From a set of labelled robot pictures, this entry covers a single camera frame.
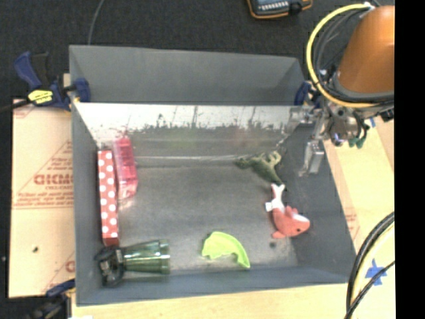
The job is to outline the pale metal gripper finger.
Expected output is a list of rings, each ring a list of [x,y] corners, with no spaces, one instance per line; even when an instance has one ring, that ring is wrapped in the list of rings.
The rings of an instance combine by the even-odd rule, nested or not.
[[[314,173],[313,159],[314,159],[314,141],[308,141],[305,147],[303,156],[303,165],[298,172],[300,177],[307,176]]]
[[[313,146],[311,148],[311,158],[309,163],[309,173],[310,174],[318,174],[321,164],[323,163],[323,159],[325,157],[325,150],[320,148],[319,146]]]

